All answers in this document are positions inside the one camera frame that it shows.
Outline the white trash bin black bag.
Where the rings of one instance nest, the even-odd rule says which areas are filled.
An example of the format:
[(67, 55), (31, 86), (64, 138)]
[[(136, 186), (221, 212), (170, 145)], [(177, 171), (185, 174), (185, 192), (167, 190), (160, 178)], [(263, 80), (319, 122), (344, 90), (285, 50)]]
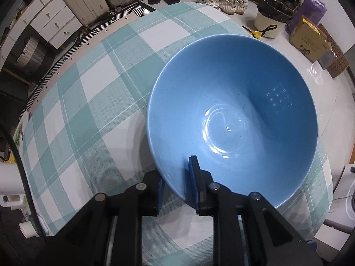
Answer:
[(278, 0), (259, 0), (254, 27), (268, 39), (275, 39), (285, 30), (293, 12)]

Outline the purple bag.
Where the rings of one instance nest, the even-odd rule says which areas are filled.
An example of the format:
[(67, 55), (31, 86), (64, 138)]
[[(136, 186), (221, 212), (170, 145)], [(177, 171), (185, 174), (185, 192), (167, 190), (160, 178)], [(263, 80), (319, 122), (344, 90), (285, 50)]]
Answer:
[(290, 34), (302, 16), (317, 25), (326, 12), (327, 8), (325, 7), (325, 3), (320, 0), (304, 0), (292, 19), (286, 24), (285, 31)]

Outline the woven laundry basket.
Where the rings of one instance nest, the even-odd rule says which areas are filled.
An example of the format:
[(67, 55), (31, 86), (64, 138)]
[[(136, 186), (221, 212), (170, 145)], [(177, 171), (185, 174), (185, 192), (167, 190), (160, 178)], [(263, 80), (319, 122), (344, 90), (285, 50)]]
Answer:
[(29, 74), (42, 77), (50, 69), (54, 58), (51, 49), (48, 49), (39, 39), (29, 37), (25, 40), (24, 49), (14, 65)]

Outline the white drawer cabinet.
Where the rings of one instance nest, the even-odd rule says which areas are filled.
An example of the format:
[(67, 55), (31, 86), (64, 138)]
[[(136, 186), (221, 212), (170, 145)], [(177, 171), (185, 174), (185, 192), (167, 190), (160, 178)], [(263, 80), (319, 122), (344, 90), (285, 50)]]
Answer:
[(82, 26), (64, 0), (32, 0), (1, 43), (1, 66), (28, 27), (32, 27), (45, 41), (58, 49)]

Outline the cardboard box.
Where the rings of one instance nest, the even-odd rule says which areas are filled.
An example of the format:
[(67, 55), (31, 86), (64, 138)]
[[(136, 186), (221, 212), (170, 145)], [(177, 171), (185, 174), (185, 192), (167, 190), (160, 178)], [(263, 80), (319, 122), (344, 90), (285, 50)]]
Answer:
[(331, 49), (327, 36), (304, 16), (292, 30), (289, 42), (312, 63)]

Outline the yellow plastic bag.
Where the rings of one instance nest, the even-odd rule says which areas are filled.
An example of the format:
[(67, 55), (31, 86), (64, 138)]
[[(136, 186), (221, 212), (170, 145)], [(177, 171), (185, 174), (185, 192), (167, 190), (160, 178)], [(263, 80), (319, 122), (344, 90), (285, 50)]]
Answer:
[(248, 27), (246, 27), (246, 26), (242, 26), (242, 28), (243, 28), (245, 31), (247, 31), (252, 37), (254, 37), (254, 38), (260, 40), (262, 37), (265, 36), (265, 34), (266, 34), (267, 32), (273, 31), (273, 30), (277, 29), (278, 26), (277, 26), (277, 25), (270, 25), (270, 26), (267, 26), (265, 29), (263, 29), (263, 30), (261, 30), (261, 31), (260, 31), (260, 30), (252, 31), (252, 30), (250, 30), (250, 29), (249, 29)]

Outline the teal white checkered tablecloth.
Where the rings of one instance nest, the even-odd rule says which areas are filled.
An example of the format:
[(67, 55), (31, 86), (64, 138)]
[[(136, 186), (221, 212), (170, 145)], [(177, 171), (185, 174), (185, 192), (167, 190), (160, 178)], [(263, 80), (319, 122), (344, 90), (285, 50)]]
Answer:
[[(70, 61), (24, 126), (22, 161), (39, 218), (52, 236), (96, 193), (122, 193), (154, 168), (143, 137), (153, 83), (178, 50), (212, 34), (248, 35), (209, 6), (180, 2), (101, 38)], [(279, 208), (313, 238), (333, 200), (319, 141), (302, 188)], [(143, 265), (212, 265), (212, 218), (198, 217), (168, 187), (158, 218), (143, 218)]]

